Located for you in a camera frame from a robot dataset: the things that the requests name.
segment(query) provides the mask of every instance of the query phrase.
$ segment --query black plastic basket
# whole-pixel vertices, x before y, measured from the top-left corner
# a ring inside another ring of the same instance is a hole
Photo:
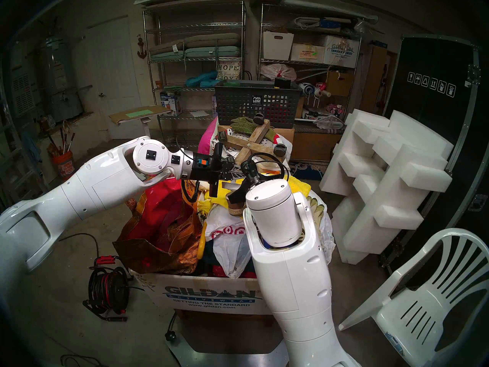
[[[291,129],[294,126],[301,89],[275,89],[273,82],[237,80],[239,86],[216,85],[216,104],[220,125],[230,125],[238,117],[253,118],[262,113],[270,125]]]

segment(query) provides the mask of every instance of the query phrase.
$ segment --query chair leg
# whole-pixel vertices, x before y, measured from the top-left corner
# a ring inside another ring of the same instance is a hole
[[[375,292],[338,326],[339,331],[348,329],[375,314],[382,307],[382,304],[379,304],[380,300]]]

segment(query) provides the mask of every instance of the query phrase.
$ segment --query white plastic chair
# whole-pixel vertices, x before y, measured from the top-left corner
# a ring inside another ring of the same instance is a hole
[[[452,236],[460,240],[453,258],[448,263]],[[439,267],[425,284],[416,291],[407,288],[390,298],[400,280],[416,266],[438,242],[443,242],[443,254]],[[464,246],[470,248],[462,255]],[[468,263],[474,253],[481,252]],[[345,330],[372,317],[394,348],[411,366],[429,366],[450,360],[468,334],[480,309],[489,296],[489,279],[470,286],[489,271],[489,249],[475,234],[463,229],[445,229],[434,234],[424,247],[407,263],[397,269],[379,289],[339,325]],[[468,317],[457,340],[436,351],[443,333],[443,320],[449,311],[464,297],[480,290],[486,294]]]

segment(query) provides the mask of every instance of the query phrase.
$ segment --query red bag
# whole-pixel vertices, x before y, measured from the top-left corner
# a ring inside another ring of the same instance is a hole
[[[181,181],[166,179],[147,189],[137,204],[134,199],[126,204],[133,216],[113,242],[124,264],[140,274],[192,273],[202,226],[182,199]]]

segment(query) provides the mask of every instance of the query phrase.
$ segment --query orange bucket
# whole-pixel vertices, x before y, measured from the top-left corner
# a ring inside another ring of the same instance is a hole
[[[75,173],[75,164],[73,162],[73,153],[68,151],[61,156],[55,156],[51,159],[54,166],[58,168],[58,174],[63,180],[68,180]]]

